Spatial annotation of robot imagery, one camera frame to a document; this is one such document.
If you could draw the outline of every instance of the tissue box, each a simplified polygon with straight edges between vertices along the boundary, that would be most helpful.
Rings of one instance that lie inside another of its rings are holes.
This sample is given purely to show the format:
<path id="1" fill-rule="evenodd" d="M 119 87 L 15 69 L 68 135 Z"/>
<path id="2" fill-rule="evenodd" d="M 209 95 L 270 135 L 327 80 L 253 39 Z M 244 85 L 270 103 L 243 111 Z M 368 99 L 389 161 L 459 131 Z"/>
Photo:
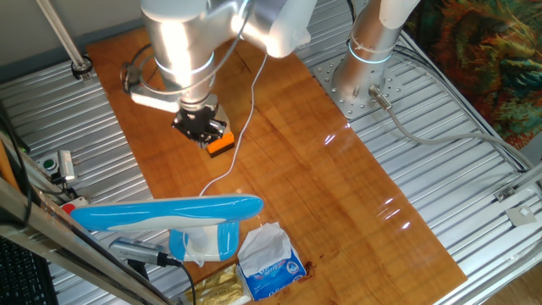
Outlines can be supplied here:
<path id="1" fill-rule="evenodd" d="M 307 275 L 293 248 L 291 249 L 291 258 L 283 259 L 251 276 L 246 277 L 241 267 L 240 269 L 243 274 L 242 279 L 248 286 L 254 301 L 271 297 L 282 288 Z"/>

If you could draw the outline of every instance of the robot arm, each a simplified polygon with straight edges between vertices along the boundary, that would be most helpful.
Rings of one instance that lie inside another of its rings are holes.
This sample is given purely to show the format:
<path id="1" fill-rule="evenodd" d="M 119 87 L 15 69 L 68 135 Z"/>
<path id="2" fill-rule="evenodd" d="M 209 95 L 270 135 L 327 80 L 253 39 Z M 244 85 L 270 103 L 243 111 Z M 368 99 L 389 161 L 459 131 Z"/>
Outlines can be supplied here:
<path id="1" fill-rule="evenodd" d="M 310 41 L 317 0 L 141 0 L 154 57 L 167 91 L 151 88 L 128 66 L 124 90 L 134 102 L 176 113 L 173 127 L 200 147 L 230 132 L 214 83 L 214 49 L 239 37 L 275 58 Z M 384 62 L 419 0 L 370 0 L 352 28 L 349 52 L 333 82 L 346 99 L 384 85 Z"/>
<path id="2" fill-rule="evenodd" d="M 141 86 L 141 67 L 133 66 L 127 67 L 124 88 L 136 103 L 176 113 L 173 126 L 205 147 L 229 129 L 210 94 L 214 49 L 240 34 L 283 58 L 310 41 L 307 25 L 315 5 L 316 0 L 141 0 L 167 91 Z"/>

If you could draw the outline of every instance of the colorful fabric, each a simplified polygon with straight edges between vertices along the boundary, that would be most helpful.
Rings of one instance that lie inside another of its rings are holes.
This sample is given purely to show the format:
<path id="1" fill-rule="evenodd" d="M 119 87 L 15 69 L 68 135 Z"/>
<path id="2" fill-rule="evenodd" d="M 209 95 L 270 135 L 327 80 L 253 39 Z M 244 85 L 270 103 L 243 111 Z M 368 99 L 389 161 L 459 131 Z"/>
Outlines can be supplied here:
<path id="1" fill-rule="evenodd" d="M 423 0 L 406 30 L 516 148 L 542 130 L 542 2 Z"/>

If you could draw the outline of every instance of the orange object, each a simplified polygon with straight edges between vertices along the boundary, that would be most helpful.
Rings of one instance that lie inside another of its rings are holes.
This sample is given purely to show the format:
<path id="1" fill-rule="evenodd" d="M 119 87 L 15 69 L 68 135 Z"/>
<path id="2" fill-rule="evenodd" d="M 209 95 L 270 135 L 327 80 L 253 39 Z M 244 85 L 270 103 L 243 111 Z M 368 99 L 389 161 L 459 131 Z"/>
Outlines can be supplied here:
<path id="1" fill-rule="evenodd" d="M 220 153 L 226 152 L 235 146 L 235 137 L 233 132 L 229 132 L 213 143 L 207 145 L 207 152 L 211 158 L 218 156 Z"/>
<path id="2" fill-rule="evenodd" d="M 6 153 L 2 140 L 0 140 L 0 176 L 3 177 L 15 190 L 20 191 L 15 179 L 14 172 L 9 164 L 8 154 Z"/>

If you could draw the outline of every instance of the wooden board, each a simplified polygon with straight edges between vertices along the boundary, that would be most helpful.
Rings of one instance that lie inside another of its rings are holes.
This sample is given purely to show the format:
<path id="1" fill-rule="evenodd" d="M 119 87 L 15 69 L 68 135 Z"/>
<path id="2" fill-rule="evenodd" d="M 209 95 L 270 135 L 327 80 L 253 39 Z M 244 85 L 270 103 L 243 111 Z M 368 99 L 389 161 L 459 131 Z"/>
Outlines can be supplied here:
<path id="1" fill-rule="evenodd" d="M 136 105 L 121 91 L 120 65 L 146 43 L 139 29 L 87 51 L 153 196 L 196 196 L 228 169 L 233 151 L 210 159 L 170 127 L 172 114 Z M 236 135 L 263 56 L 242 42 L 218 73 L 213 93 Z M 159 86 L 159 77 L 152 84 Z M 307 268 L 307 277 L 262 304 L 430 304 L 466 280 L 295 55 L 268 60 L 235 168 L 207 194 L 232 192 L 265 201 L 256 218 L 241 223 L 241 240 L 278 221 Z M 201 280 L 234 261 L 188 265 Z"/>

